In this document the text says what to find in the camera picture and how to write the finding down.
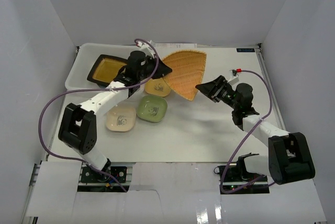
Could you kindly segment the yellow square panda dish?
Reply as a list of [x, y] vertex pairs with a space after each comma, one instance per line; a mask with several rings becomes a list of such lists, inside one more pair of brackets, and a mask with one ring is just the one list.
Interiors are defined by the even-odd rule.
[[167, 85], [163, 78], [150, 79], [144, 86], [144, 91], [148, 94], [166, 97], [170, 94], [171, 88]]

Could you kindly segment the orange woven fan basket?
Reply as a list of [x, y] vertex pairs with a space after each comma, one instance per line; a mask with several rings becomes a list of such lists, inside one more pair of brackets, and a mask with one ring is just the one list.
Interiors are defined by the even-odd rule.
[[162, 62], [172, 69], [163, 79], [175, 93], [193, 101], [203, 81], [207, 54], [197, 50], [180, 50], [163, 58]]

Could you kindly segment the black square amber plate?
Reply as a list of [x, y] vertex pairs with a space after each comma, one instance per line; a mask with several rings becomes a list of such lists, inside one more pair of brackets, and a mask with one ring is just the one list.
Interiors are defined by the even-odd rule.
[[127, 59], [101, 54], [93, 64], [87, 80], [101, 87], [107, 87], [126, 64]]

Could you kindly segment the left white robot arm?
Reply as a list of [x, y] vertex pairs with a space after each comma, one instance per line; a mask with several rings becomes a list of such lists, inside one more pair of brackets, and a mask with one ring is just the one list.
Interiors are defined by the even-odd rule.
[[172, 73], [159, 57], [142, 51], [130, 53], [107, 90], [78, 105], [65, 107], [58, 138], [78, 153], [93, 168], [93, 176], [100, 182], [110, 177], [110, 160], [95, 146], [97, 123], [110, 109], [127, 100], [146, 79], [159, 79]]

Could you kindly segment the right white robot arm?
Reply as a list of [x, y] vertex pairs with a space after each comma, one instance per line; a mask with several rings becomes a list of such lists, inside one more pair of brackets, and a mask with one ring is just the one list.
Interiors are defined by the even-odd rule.
[[213, 102], [224, 102], [232, 108], [233, 123], [254, 136], [267, 147], [267, 154], [249, 153], [238, 157], [237, 177], [247, 182], [255, 174], [270, 176], [278, 185], [308, 180], [316, 171], [306, 137], [290, 133], [265, 121], [253, 108], [253, 88], [240, 83], [236, 88], [224, 76], [196, 85], [196, 88]]

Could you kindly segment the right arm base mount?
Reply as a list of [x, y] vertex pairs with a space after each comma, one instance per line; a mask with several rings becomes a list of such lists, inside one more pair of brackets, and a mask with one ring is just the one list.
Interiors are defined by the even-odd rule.
[[249, 172], [245, 172], [245, 173], [241, 173], [239, 171], [239, 169], [233, 165], [230, 168], [228, 168], [227, 172], [226, 172], [226, 176], [224, 179], [225, 183], [232, 183], [232, 182], [242, 182], [242, 183], [247, 183], [253, 179], [256, 179], [258, 177], [261, 177], [258, 182], [265, 182], [267, 183], [267, 177], [262, 177], [260, 174], [256, 174], [256, 173], [249, 173]]

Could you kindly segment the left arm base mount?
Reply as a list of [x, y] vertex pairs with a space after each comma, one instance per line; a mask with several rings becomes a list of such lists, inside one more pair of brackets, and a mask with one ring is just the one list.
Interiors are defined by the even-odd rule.
[[[127, 176], [126, 166], [112, 166], [108, 171], [106, 171], [106, 173], [111, 174], [120, 183], [126, 182], [126, 176]], [[103, 175], [99, 172], [95, 172], [87, 166], [82, 166], [79, 182], [82, 184], [107, 183], [107, 182], [115, 183], [115, 181], [113, 181], [110, 177]]]

